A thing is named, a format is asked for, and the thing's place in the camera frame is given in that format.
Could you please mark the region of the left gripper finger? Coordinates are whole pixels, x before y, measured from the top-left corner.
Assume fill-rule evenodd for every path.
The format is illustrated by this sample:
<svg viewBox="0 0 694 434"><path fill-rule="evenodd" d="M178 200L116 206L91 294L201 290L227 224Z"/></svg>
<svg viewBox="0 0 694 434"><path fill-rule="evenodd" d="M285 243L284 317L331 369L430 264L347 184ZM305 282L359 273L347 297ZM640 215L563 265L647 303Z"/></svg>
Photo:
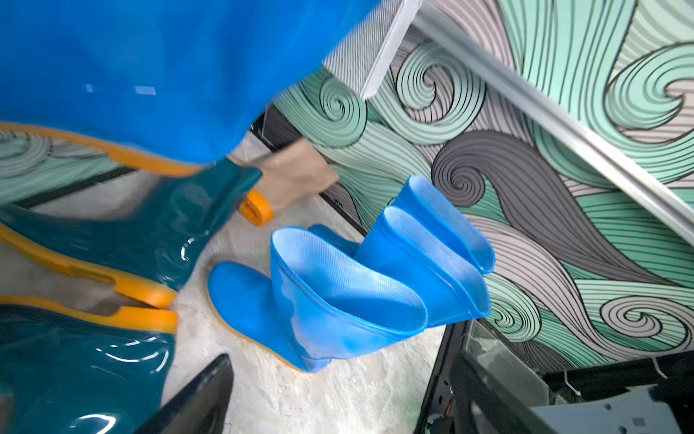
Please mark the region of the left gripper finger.
<svg viewBox="0 0 694 434"><path fill-rule="evenodd" d="M220 354L136 430L136 434L222 433L233 382L231 358Z"/></svg>

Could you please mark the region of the blue boot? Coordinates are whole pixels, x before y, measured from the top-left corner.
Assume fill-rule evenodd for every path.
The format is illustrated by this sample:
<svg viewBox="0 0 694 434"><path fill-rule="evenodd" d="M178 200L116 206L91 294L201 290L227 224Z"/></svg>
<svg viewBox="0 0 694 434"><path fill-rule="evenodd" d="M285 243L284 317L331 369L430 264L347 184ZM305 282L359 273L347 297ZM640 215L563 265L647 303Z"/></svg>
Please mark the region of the blue boot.
<svg viewBox="0 0 694 434"><path fill-rule="evenodd" d="M372 1L5 1L1 126L188 176L229 155Z"/></svg>
<svg viewBox="0 0 694 434"><path fill-rule="evenodd" d="M492 302L483 275L412 215L386 207L362 243L315 224L321 237L364 266L413 289L428 310L428 325L486 318Z"/></svg>
<svg viewBox="0 0 694 434"><path fill-rule="evenodd" d="M211 272L211 306L235 333L305 373L377 352L422 333L428 310L411 288L314 233L270 237L270 273L227 261Z"/></svg>
<svg viewBox="0 0 694 434"><path fill-rule="evenodd" d="M492 244L426 177L411 175L392 205L412 215L480 273L494 272Z"/></svg>

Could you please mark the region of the blue boot front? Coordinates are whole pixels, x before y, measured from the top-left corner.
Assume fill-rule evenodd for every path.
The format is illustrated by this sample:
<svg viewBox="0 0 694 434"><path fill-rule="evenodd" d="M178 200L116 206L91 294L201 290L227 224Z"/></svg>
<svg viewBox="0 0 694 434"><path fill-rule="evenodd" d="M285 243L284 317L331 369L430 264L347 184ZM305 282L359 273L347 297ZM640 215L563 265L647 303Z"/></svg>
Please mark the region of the blue boot front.
<svg viewBox="0 0 694 434"><path fill-rule="evenodd" d="M428 325L486 318L492 302L483 275L412 215L386 207L362 243L315 224L321 237L364 266L413 289L428 310Z"/></svg>

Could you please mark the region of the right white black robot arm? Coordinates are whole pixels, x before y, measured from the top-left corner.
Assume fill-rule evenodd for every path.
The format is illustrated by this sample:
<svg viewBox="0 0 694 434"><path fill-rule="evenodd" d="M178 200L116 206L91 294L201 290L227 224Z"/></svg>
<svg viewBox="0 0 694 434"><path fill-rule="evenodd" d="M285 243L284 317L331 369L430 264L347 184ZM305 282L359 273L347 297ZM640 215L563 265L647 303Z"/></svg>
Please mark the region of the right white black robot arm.
<svg viewBox="0 0 694 434"><path fill-rule="evenodd" d="M693 354L573 369L485 320L446 327L417 433L691 433Z"/></svg>

